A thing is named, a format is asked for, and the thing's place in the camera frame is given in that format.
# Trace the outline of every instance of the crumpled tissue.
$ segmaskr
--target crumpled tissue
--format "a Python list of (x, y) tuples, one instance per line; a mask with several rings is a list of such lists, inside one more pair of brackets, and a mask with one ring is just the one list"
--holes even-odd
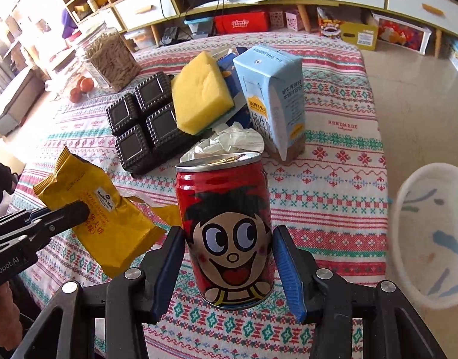
[(220, 124), (213, 128), (213, 131), (214, 135), (197, 143), (180, 158), (180, 161), (185, 162), (223, 153), (242, 151), (261, 153), (264, 151), (264, 140), (261, 134), (252, 128), (242, 128), (238, 122), (230, 127), (227, 127), (227, 124)]

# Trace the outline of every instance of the drawer handle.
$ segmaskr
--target drawer handle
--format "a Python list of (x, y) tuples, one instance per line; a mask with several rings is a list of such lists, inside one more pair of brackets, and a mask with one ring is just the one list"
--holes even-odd
[(140, 9), (136, 10), (136, 15), (139, 15), (141, 13), (149, 12), (150, 10), (152, 10), (152, 8), (154, 8), (154, 5), (148, 5), (146, 7), (140, 8)]
[(427, 12), (433, 13), (434, 15), (445, 16), (445, 13), (443, 11), (441, 11), (440, 9), (434, 8), (430, 5), (422, 4), (422, 8), (424, 8)]

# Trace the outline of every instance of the yellow sponge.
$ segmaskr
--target yellow sponge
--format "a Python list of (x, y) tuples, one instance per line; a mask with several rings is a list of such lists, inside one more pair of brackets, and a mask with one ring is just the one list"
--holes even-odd
[(182, 68), (172, 81), (172, 100), (180, 130), (196, 135), (234, 106), (217, 62), (206, 52)]

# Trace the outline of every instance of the metal screw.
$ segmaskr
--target metal screw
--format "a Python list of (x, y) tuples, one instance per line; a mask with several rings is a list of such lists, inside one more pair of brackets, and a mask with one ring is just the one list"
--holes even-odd
[(380, 288), (386, 293), (393, 293), (397, 286), (395, 286), (395, 283), (385, 280), (380, 284)]
[(76, 290), (77, 290), (77, 283), (75, 283), (74, 281), (66, 282), (63, 285), (63, 292), (66, 294), (73, 293)]
[(334, 273), (328, 268), (319, 268), (316, 274), (320, 279), (330, 279), (334, 276)]
[(126, 277), (127, 279), (136, 279), (139, 278), (141, 274), (141, 270), (139, 270), (136, 267), (132, 267), (129, 270), (126, 270), (126, 272), (124, 273), (124, 277)]

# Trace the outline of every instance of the soda can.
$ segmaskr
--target soda can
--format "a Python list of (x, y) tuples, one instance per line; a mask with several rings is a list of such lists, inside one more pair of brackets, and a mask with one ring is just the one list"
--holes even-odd
[(202, 298), (224, 310), (263, 302), (274, 286), (267, 174), (259, 153), (176, 166), (176, 195)]

